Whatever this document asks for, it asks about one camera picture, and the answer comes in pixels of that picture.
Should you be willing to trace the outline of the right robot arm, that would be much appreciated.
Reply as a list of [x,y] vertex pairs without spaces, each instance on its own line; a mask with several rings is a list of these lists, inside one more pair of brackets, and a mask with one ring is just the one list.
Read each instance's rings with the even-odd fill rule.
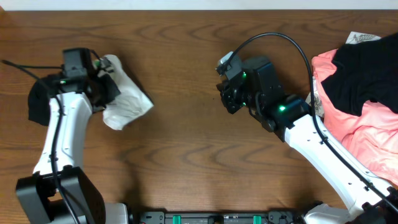
[[321,203],[300,216],[302,223],[397,223],[397,189],[350,154],[301,97],[272,82],[259,89],[247,78],[216,87],[229,113],[248,107],[264,129],[303,155],[342,199],[344,209]]

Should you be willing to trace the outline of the white t-shirt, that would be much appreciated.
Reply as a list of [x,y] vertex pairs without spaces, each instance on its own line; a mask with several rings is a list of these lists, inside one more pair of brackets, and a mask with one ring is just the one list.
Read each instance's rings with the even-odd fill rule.
[[104,55],[101,62],[109,62],[110,77],[121,92],[115,99],[106,105],[103,111],[103,121],[113,130],[122,130],[127,124],[145,115],[154,104],[141,91],[138,85],[128,77],[123,70],[120,59],[111,54]]

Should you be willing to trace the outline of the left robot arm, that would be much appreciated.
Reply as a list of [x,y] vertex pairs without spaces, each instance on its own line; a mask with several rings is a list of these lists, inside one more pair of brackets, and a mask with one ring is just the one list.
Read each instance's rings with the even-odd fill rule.
[[19,203],[31,223],[129,223],[127,206],[106,203],[83,172],[86,127],[93,107],[77,80],[49,75],[35,82],[29,98],[46,97],[45,145],[32,175],[16,184]]

